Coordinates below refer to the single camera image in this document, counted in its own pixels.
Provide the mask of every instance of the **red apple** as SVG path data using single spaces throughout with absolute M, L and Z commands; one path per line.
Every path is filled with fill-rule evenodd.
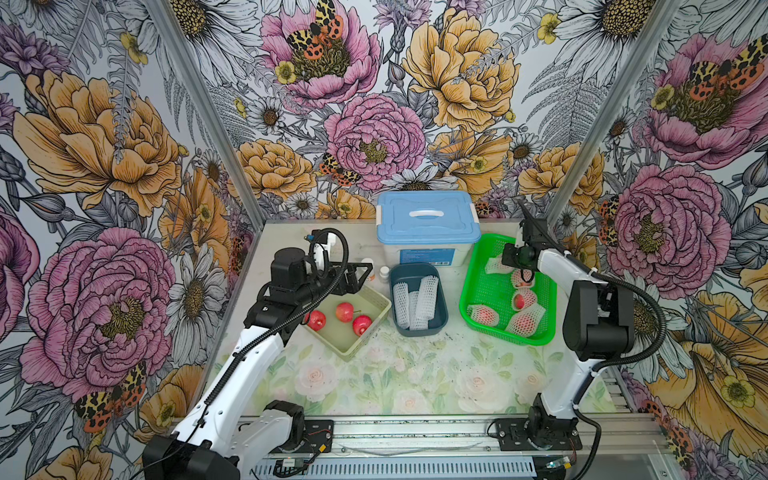
M 367 315 L 361 315 L 357 317 L 354 322 L 352 322 L 352 329 L 355 330 L 355 334 L 357 336 L 361 336 L 366 332 L 368 327 L 371 326 L 371 323 L 373 323 L 371 317 Z
M 352 321 L 352 317 L 355 316 L 355 307 L 349 302 L 340 303 L 336 307 L 336 318 L 344 323 Z
M 326 325 L 326 316 L 319 310 L 314 310 L 310 313 L 310 321 L 307 323 L 310 329 L 318 331 Z

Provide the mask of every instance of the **daisy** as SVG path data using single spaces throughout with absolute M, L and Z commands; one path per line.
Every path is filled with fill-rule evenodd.
M 117 0 L 118 11 L 126 18 L 128 33 L 138 38 L 138 49 L 148 54 L 157 52 L 157 63 L 168 78 L 170 58 L 147 10 L 153 1 Z M 170 6 L 206 80 L 221 86 L 224 81 L 246 78 L 243 63 L 253 63 L 249 50 L 259 43 L 256 2 L 170 0 Z
M 201 364 L 207 360 L 207 347 L 219 323 L 218 313 L 224 304 L 227 285 L 224 270 L 218 262 L 214 264 L 214 251 L 207 243 L 200 249 L 197 265 L 192 265 L 190 257 L 181 257 L 181 283 L 175 283 L 168 292 L 165 335 L 174 337 L 171 356 L 177 365 Z
M 279 98 L 257 98 L 248 108 L 248 121 L 263 134 L 276 134 L 285 127 L 283 105 Z
M 616 120 L 614 120 L 614 123 L 605 135 L 605 144 L 609 147 L 611 145 L 618 146 L 619 143 L 621 143 L 621 140 L 627 135 L 630 126 L 636 119 L 637 116 L 629 107 L 622 107 L 621 113 L 616 117 Z
M 717 32 L 721 43 L 733 34 L 733 47 L 768 32 L 768 2 L 765 0 L 705 0 L 699 7 L 707 15 L 701 33 Z
M 598 87 L 610 84 L 631 50 L 656 0 L 565 0 L 553 33 L 566 43 L 555 63 L 570 63 L 566 76 L 584 68 Z
M 522 134 L 509 144 L 508 156 L 515 163 L 524 163 L 533 160 L 543 148 L 544 142 L 536 134 Z
M 640 277 L 633 277 L 629 272 L 624 272 L 624 281 L 632 283 L 635 286 L 645 290 L 646 293 L 651 295 L 654 300 L 659 300 L 659 290 L 655 285 L 646 285 L 645 280 Z M 667 329 L 668 330 L 685 330 L 688 327 L 687 322 L 681 316 L 667 317 Z M 634 300 L 634 346 L 629 353 L 625 353 L 624 356 L 631 356 L 635 353 L 640 353 L 648 348 L 654 341 L 656 336 L 656 320 L 648 306 L 644 302 L 635 297 Z M 635 364 L 629 366 L 635 371 L 639 372 L 640 378 L 647 383 L 656 382 L 659 377 L 664 380 L 669 380 L 667 371 L 662 369 L 659 365 L 659 356 L 664 360 L 667 368 L 684 379 L 687 375 L 687 370 L 691 370 L 694 367 L 693 360 L 690 359 L 688 354 L 683 350 L 683 347 L 679 343 L 672 340 L 670 334 L 667 334 L 667 338 L 664 339 L 664 343 L 661 344 L 658 352 L 649 356 L 645 360 L 641 360 Z
M 558 219 L 554 222 L 554 233 L 557 238 L 565 238 L 573 235 L 576 231 L 576 223 L 578 223 L 578 216 L 576 210 L 570 205 L 566 205 Z
M 24 19 L 27 26 L 47 33 L 68 33 L 78 29 L 82 15 L 72 0 L 2 0 L 11 13 Z
M 285 202 L 286 210 L 301 219 L 314 218 L 317 213 L 317 199 L 307 193 L 288 197 Z
M 438 177 L 437 165 L 428 165 L 416 173 L 406 168 L 400 174 L 394 174 L 391 180 L 384 180 L 382 184 L 389 190 L 456 190 L 457 177 Z
M 282 8 L 288 16 L 293 17 L 296 7 L 304 13 L 310 13 L 312 0 L 261 0 L 261 9 L 265 15 L 276 13 Z

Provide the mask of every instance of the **box label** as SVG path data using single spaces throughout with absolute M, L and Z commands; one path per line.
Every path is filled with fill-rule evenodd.
M 450 266 L 455 248 L 431 248 L 428 250 L 400 250 L 400 263 L 430 263 L 433 266 Z

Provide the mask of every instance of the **butterfly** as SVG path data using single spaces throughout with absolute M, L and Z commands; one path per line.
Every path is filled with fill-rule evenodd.
M 323 154 L 323 162 L 319 168 L 321 174 L 330 175 L 341 187 L 351 187 L 360 180 L 360 174 L 345 170 L 336 157 L 329 153 Z
M 331 48 L 331 41 L 341 38 L 344 20 L 336 14 L 333 0 L 319 0 L 315 7 L 315 21 L 309 30 L 299 30 L 288 35 L 288 45 L 307 60 L 320 60 L 325 48 Z
M 713 61 L 698 61 L 690 66 L 688 80 L 694 84 L 690 97 L 705 101 L 713 93 L 726 89 L 741 91 L 753 84 L 765 71 L 763 60 L 768 56 L 768 34 L 753 41 L 735 58 L 722 65 Z
M 619 244 L 619 235 L 614 227 L 614 219 L 616 218 L 616 212 L 619 209 L 619 196 L 614 195 L 609 198 L 602 205 L 600 205 L 599 213 L 603 217 L 601 221 L 600 232 L 598 236 L 603 245 L 607 247 L 615 247 Z
M 125 409 L 138 405 L 147 391 L 147 364 L 138 363 L 125 379 L 110 390 L 89 393 L 74 403 L 75 412 L 85 420 L 87 433 L 107 428 L 112 417 L 120 417 Z

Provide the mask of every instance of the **purple flower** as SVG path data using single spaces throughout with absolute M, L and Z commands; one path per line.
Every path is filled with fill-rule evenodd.
M 449 0 L 448 8 L 455 8 L 457 12 L 466 10 L 470 17 L 481 18 L 485 14 L 488 0 Z
M 429 22 L 430 0 L 379 0 L 374 7 L 379 11 L 376 24 L 380 28 L 405 22 L 416 30 L 422 23 Z
M 722 65 L 747 47 L 746 42 L 730 46 L 730 38 L 717 44 L 715 37 L 694 35 L 667 63 L 667 71 L 656 79 L 657 90 L 650 103 L 653 109 L 643 132 L 654 151 L 663 151 L 678 162 L 696 162 L 708 170 L 725 167 L 768 135 L 766 75 L 741 90 L 727 86 L 703 101 L 692 98 L 694 84 L 689 77 L 693 64 Z
M 739 467 L 720 453 L 717 443 L 706 435 L 688 430 L 694 444 L 694 465 L 698 478 L 706 480 L 740 480 Z
M 0 208 L 0 342 L 13 330 L 24 306 L 24 284 L 40 265 L 27 230 Z
M 368 190 L 406 168 L 415 170 L 424 160 L 426 139 L 419 116 L 384 95 L 354 97 L 325 126 L 328 153 L 360 174 Z
M 655 284 L 662 298 L 696 292 L 728 253 L 730 225 L 721 216 L 722 201 L 712 177 L 691 165 L 641 168 L 619 196 L 618 242 L 607 248 L 611 268 Z
M 297 11 L 294 16 L 280 11 L 279 16 L 265 16 L 261 23 L 262 49 L 266 51 L 262 61 L 275 70 L 277 81 L 285 85 L 291 99 L 302 109 L 347 101 L 359 92 L 369 91 L 376 83 L 382 53 L 378 36 L 368 35 L 354 8 L 347 13 L 341 2 L 336 1 L 335 5 L 336 14 L 343 21 L 341 39 L 324 47 L 329 49 L 328 55 L 318 59 L 306 60 L 286 40 L 295 31 L 310 28 L 315 21 L 315 7 L 308 14 Z M 283 103 L 298 113 L 292 101 Z
M 13 130 L 13 114 L 18 108 L 13 106 L 13 100 L 8 94 L 0 94 L 0 133 L 11 134 Z
M 29 74 L 41 77 L 46 70 L 59 75 L 69 66 L 69 60 L 59 53 L 58 47 L 36 38 L 34 32 L 26 35 L 18 25 L 5 23 L 0 23 L 0 63 L 24 77 Z
M 117 385 L 139 362 L 156 372 L 170 352 L 164 329 L 175 280 L 165 252 L 128 228 L 55 253 L 29 290 L 36 336 L 24 346 L 22 378 L 77 400 Z

